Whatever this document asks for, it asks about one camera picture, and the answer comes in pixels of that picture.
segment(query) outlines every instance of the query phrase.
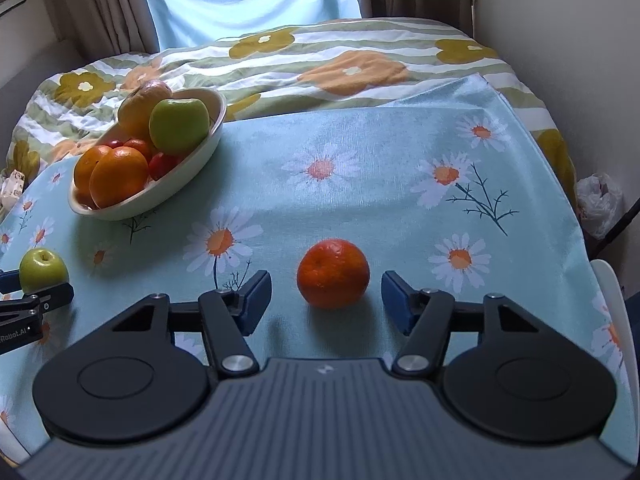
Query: metal screw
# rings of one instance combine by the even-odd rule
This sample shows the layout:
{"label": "metal screw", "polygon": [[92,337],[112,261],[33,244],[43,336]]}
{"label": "metal screw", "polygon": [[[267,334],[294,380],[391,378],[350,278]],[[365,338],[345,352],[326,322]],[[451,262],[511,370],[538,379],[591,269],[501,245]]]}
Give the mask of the metal screw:
{"label": "metal screw", "polygon": [[254,365],[254,360],[246,355],[230,355],[222,359],[222,367],[229,372],[245,372]]}
{"label": "metal screw", "polygon": [[405,372],[421,372],[429,366],[429,360],[421,355],[403,355],[396,361],[398,367]]}

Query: daisy center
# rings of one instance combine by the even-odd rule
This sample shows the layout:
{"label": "daisy center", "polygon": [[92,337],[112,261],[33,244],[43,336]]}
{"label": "daisy center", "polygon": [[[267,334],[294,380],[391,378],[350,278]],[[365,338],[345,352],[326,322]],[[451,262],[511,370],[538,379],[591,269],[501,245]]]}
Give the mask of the daisy center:
{"label": "daisy center", "polygon": [[207,238],[207,251],[212,256],[222,256],[234,244],[234,237],[229,229],[213,231]]}
{"label": "daisy center", "polygon": [[465,270],[471,265],[471,254],[466,249],[453,249],[449,251],[449,263],[457,270]]}
{"label": "daisy center", "polygon": [[335,164],[327,158],[315,160],[311,166],[306,168],[306,172],[311,178],[324,180],[332,175]]}
{"label": "daisy center", "polygon": [[356,75],[360,72],[362,72],[362,69],[359,66],[350,66],[349,68],[342,70],[344,75]]}
{"label": "daisy center", "polygon": [[36,234],[36,239],[35,239],[34,245],[37,245],[42,241],[42,239],[44,238],[45,233],[46,232],[44,231],[44,229],[40,229],[40,231],[38,231],[38,234]]}
{"label": "daisy center", "polygon": [[51,327],[47,321],[42,322],[42,339],[38,339],[39,345],[44,345],[49,340]]}
{"label": "daisy center", "polygon": [[433,170],[433,177],[438,184],[448,186],[452,182],[455,182],[460,176],[460,172],[456,168],[449,168],[448,166],[439,166]]}
{"label": "daisy center", "polygon": [[83,92],[88,92],[89,90],[93,90],[94,86],[89,83],[88,81],[82,81],[79,85],[78,85],[78,90],[81,90]]}
{"label": "daisy center", "polygon": [[104,260],[104,250],[97,251],[94,254],[94,265],[100,265]]}
{"label": "daisy center", "polygon": [[480,139],[489,139],[491,137],[491,130],[487,130],[484,126],[475,126],[471,128],[471,131]]}
{"label": "daisy center", "polygon": [[609,330],[609,335],[611,336],[613,344],[620,348],[620,338],[618,337],[618,332],[616,331],[616,327],[613,326],[613,323],[610,323],[609,327],[607,327],[607,330]]}

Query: fruit bowl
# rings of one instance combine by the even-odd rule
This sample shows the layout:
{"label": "fruit bowl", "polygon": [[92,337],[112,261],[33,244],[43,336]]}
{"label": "fruit bowl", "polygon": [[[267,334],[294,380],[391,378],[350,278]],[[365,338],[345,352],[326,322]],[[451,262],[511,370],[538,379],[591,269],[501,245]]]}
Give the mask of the fruit bowl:
{"label": "fruit bowl", "polygon": [[[159,180],[151,180],[145,189],[122,202],[105,207],[92,209],[77,200],[77,190],[73,181],[69,187],[68,200],[73,212],[100,220],[123,220],[139,215],[155,208],[169,197],[173,196],[185,186],[209,161],[218,146],[222,134],[222,121],[226,112],[226,99],[218,91],[211,88],[186,88],[174,92],[173,99],[200,99],[209,111],[210,127],[207,137],[180,164]],[[96,141],[96,145],[105,144],[110,140],[129,140],[126,134],[115,123],[106,133]]]}

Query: bowl of fruit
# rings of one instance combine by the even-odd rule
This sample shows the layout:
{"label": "bowl of fruit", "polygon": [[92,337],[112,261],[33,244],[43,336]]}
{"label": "bowl of fruit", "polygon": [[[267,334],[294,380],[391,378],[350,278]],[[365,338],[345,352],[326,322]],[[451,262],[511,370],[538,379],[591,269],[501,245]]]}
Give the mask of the bowl of fruit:
{"label": "bowl of fruit", "polygon": [[134,90],[118,121],[76,162],[71,209],[115,221],[155,208],[209,161],[225,111],[225,97],[211,88],[172,92],[153,80]]}

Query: green apple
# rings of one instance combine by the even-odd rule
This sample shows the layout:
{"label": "green apple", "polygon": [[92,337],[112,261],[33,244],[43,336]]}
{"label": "green apple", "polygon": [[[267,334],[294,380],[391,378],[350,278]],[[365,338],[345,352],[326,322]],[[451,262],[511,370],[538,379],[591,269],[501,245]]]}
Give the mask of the green apple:
{"label": "green apple", "polygon": [[27,251],[18,270],[20,286],[25,294],[69,281],[62,258],[45,248]]}
{"label": "green apple", "polygon": [[166,155],[188,155],[208,133],[209,112],[200,99],[164,99],[151,112],[151,141]]}

